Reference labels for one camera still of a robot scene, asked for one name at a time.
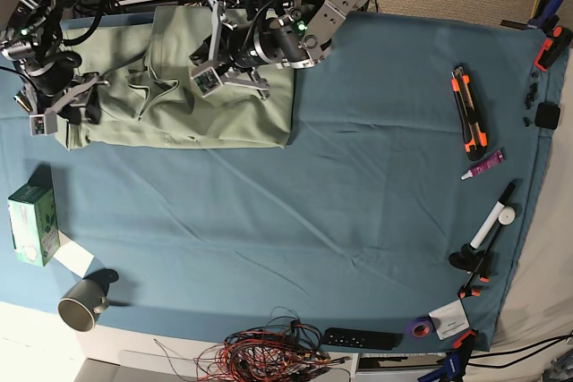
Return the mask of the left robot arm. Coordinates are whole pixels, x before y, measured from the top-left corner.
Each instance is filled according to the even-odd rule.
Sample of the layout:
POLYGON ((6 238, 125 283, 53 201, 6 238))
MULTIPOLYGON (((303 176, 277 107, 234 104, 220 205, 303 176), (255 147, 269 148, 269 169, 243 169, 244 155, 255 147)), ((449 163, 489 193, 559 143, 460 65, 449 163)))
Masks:
POLYGON ((324 61, 332 38, 347 16, 369 0, 252 0, 247 22, 238 24, 219 0, 206 0, 211 35, 190 56, 190 78, 206 98, 225 86, 258 91, 269 97, 259 69, 311 68, 324 61))

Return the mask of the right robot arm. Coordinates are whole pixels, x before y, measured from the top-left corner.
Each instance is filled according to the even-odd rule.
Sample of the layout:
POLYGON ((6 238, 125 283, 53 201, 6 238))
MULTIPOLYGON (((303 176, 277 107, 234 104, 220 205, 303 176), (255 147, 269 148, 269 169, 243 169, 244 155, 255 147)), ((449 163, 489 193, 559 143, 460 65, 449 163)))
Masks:
POLYGON ((57 121, 97 124, 101 108, 98 72, 79 74, 81 55, 73 47, 87 41, 103 18, 108 0, 99 0, 95 18, 79 37, 65 38, 60 21, 80 0, 19 0, 1 37, 1 54, 22 81, 14 100, 29 116, 33 136, 57 131, 57 121))

